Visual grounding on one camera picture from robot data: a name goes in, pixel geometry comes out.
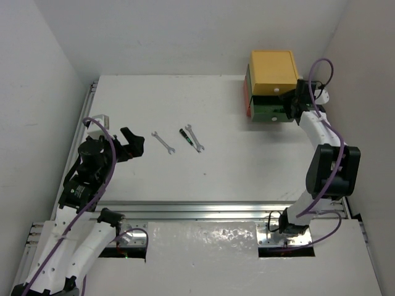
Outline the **green drawer box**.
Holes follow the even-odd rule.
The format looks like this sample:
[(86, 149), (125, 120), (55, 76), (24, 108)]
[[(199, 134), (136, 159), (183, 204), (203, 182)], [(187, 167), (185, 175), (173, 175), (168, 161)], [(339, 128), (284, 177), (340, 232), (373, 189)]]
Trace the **green drawer box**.
[(251, 119), (252, 122), (266, 123), (266, 122), (278, 122), (287, 123), (292, 122), (287, 118), (285, 113), (273, 113), (273, 109), (283, 109), (283, 104), (280, 102), (278, 96), (258, 96), (252, 94), (252, 84), (249, 65), (247, 66), (246, 74), (250, 80), (251, 87)]

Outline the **yellow drawer box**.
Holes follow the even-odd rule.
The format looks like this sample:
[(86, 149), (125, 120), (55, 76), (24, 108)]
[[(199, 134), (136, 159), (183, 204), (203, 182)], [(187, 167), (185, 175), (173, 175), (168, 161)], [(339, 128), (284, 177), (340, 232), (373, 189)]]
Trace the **yellow drawer box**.
[(296, 88), (299, 79), (291, 51), (252, 51), (249, 71), (255, 96), (286, 93)]

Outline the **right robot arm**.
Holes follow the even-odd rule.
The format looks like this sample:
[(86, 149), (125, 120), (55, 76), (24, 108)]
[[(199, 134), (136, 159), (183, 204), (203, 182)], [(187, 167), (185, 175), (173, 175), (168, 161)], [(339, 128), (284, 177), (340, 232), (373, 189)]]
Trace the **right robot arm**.
[(316, 82), (299, 79), (294, 90), (280, 95), (289, 119), (296, 121), (315, 149), (306, 174), (306, 189), (290, 207), (280, 213), (278, 226), (270, 232), (303, 235), (310, 222), (335, 200), (354, 192), (361, 152), (349, 146), (327, 120), (323, 105), (329, 96)]

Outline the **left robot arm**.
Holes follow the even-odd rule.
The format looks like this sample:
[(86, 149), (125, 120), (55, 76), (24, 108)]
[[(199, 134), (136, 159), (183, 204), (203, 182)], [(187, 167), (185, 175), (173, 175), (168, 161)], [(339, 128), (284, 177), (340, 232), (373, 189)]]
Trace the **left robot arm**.
[(127, 140), (101, 132), (88, 136), (78, 147), (78, 157), (65, 177), (56, 218), (36, 266), (12, 295), (78, 295), (85, 277), (101, 252), (120, 233), (124, 216), (108, 208), (96, 222), (91, 215), (118, 162), (144, 153), (145, 138), (121, 128)]

